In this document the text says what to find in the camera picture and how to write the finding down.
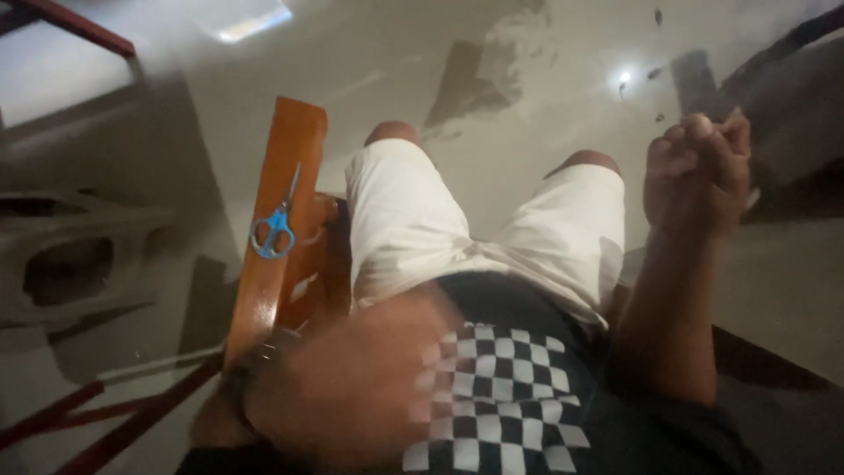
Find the person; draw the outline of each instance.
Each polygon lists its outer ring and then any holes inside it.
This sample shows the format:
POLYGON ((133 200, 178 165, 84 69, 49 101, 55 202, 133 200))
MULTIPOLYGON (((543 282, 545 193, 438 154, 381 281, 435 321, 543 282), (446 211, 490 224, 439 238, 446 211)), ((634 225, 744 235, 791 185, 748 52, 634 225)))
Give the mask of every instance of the person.
POLYGON ((710 317, 749 158, 739 110, 652 142, 653 232, 609 328, 613 159, 577 152, 479 242, 416 131, 380 124, 347 170, 356 311, 224 374, 178 472, 759 472, 716 406, 710 317))

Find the scissors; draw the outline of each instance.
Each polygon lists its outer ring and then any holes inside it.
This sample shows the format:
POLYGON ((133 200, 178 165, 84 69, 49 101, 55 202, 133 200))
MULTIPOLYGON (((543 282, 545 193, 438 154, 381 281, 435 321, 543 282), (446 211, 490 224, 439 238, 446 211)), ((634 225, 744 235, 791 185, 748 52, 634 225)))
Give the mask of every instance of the scissors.
POLYGON ((301 164, 296 165, 296 173, 293 175, 293 181, 290 182, 290 188, 287 196, 281 202, 278 208, 275 209, 273 215, 267 219, 255 220, 252 223, 252 228, 249 230, 249 242, 255 252, 264 259, 279 259, 287 255, 290 248, 293 247, 295 238, 290 227, 287 225, 287 213, 290 211, 290 205, 293 202, 293 192, 296 190, 296 182, 299 181, 299 169, 301 164), (266 224, 269 227, 267 231, 267 238, 263 244, 258 242, 258 226, 266 224), (275 252, 275 245, 283 234, 287 234, 289 242, 287 247, 281 252, 275 252))

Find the hand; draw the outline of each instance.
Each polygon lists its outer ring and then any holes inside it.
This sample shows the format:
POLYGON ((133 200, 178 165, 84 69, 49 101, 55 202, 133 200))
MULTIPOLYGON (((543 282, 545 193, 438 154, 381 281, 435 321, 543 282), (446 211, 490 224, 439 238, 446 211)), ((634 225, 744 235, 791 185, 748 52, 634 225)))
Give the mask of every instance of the hand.
POLYGON ((291 348, 262 373, 246 415, 281 451, 320 468, 400 461, 428 434, 427 425, 410 422, 412 407, 430 403, 415 386, 423 351, 456 324, 435 289, 367 308, 291 348))
POLYGON ((647 153, 645 214, 668 235, 728 236, 750 189, 750 122, 736 109, 723 124, 692 114, 647 153))

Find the white shorts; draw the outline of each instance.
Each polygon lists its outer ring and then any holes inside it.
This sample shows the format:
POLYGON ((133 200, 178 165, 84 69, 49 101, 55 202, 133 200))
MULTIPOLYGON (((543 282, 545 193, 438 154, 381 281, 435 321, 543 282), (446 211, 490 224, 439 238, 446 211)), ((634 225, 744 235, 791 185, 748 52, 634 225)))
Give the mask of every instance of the white shorts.
POLYGON ((491 242, 466 216, 422 149, 379 140, 346 169, 352 294, 361 307, 439 276, 490 270, 548 291, 586 327, 606 329, 625 248, 625 185, 606 167, 575 165, 541 182, 491 242))

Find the floor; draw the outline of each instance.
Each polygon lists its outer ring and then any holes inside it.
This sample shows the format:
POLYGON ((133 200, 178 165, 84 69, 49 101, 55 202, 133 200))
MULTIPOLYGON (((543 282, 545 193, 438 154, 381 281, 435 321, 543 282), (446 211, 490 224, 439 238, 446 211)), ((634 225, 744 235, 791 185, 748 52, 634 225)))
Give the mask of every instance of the floor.
MULTIPOLYGON (((54 358, 54 383, 26 383, 46 400, 101 374, 219 344, 235 297, 275 96, 327 110, 329 131, 317 185, 321 191, 344 191, 344 167, 378 122, 400 119, 416 125, 477 238, 490 238, 542 176, 574 151, 607 153, 625 178, 627 250, 632 251, 641 248, 649 231, 640 204, 644 152, 700 99, 689 97, 686 83, 694 83, 691 89, 714 91, 795 25, 838 4, 60 3, 129 38, 138 60, 126 63, 50 25, 32 25, 0 38, 0 189, 92 188, 128 204, 169 207, 177 218, 151 243, 155 252, 146 279, 159 292, 154 305, 97 315, 81 326, 46 333, 37 328, 3 332, 12 340, 34 343, 24 350, 0 348, 0 359, 24 353, 41 358, 42 351, 54 358)), ((809 63, 819 62, 812 58, 809 63)), ((782 78, 795 82, 788 71, 782 78)), ((776 84, 767 90, 777 97, 776 84)), ((802 125, 820 119, 841 123, 840 115, 801 117, 802 125)), ((840 140, 816 142, 823 146, 790 142, 790 156, 802 154, 801 160, 775 161, 780 178, 805 176, 823 164, 809 160, 807 150, 820 157, 844 155, 840 140)), ((760 147, 774 156, 788 149, 776 139, 760 147)), ((791 225, 782 226, 787 229, 777 228, 777 236, 795 232, 791 225)), ((841 230, 837 221, 813 226, 841 230)), ((814 317, 810 333, 816 338, 807 337, 803 349, 790 347, 785 338, 803 329, 801 322, 785 318, 783 323, 777 317, 779 326, 772 335, 771 325, 755 318, 759 312, 746 311, 759 292, 767 292, 764 283, 745 289, 742 295, 750 297, 744 299, 728 287, 721 299, 726 302, 722 314, 730 318, 721 323, 842 383, 844 373, 834 364, 841 360, 830 359, 844 336, 841 324, 829 317, 841 314, 841 298, 830 282, 841 268, 836 266, 844 267, 830 240, 838 236, 833 231, 809 232, 815 240, 827 236, 814 249, 828 253, 816 252, 815 260, 793 259, 808 278, 814 273, 807 263, 826 265, 819 280, 829 302, 809 312, 814 317), (825 259, 829 255, 834 259, 825 259)), ((773 244, 766 241, 764 229, 751 234, 745 246, 758 250, 763 242, 770 250, 773 244)), ((780 242, 788 250, 797 245, 787 238, 780 242)), ((745 281, 739 270, 748 268, 739 265, 728 278, 745 281)), ((788 271, 781 274, 788 276, 788 271)), ((784 292, 791 288, 787 278, 778 286, 784 292)), ((801 298, 818 302, 791 299, 801 298)), ((776 299, 769 300, 766 311, 783 312, 776 299)), ((794 311, 794 306, 787 308, 794 311)), ((11 423, 43 404, 7 405, 0 408, 0 421, 11 423)))

